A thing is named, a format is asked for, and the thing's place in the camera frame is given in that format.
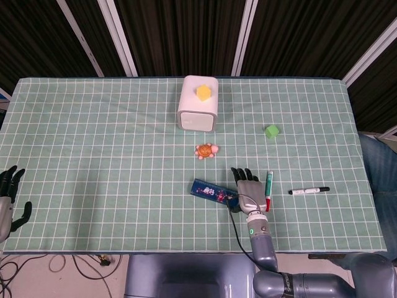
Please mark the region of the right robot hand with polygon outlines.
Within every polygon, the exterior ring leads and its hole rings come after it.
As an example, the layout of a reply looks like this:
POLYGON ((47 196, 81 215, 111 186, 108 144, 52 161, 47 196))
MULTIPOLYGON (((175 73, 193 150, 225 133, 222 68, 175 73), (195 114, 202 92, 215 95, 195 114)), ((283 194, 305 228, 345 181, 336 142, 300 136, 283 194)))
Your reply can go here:
POLYGON ((231 168, 238 188, 239 208, 249 215, 254 212, 264 214, 267 203, 265 200, 265 186, 259 178, 248 168, 231 168))

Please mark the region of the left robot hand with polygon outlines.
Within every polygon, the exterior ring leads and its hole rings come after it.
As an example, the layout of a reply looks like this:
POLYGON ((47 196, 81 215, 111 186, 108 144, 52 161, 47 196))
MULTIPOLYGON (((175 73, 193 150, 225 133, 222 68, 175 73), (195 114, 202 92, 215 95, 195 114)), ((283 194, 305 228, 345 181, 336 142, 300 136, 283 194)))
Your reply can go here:
POLYGON ((32 203, 27 201, 22 217, 17 220, 13 220, 12 217, 19 182, 24 173, 25 169, 17 170, 17 165, 1 173, 1 243, 6 241, 11 233, 26 224, 32 215, 32 203))

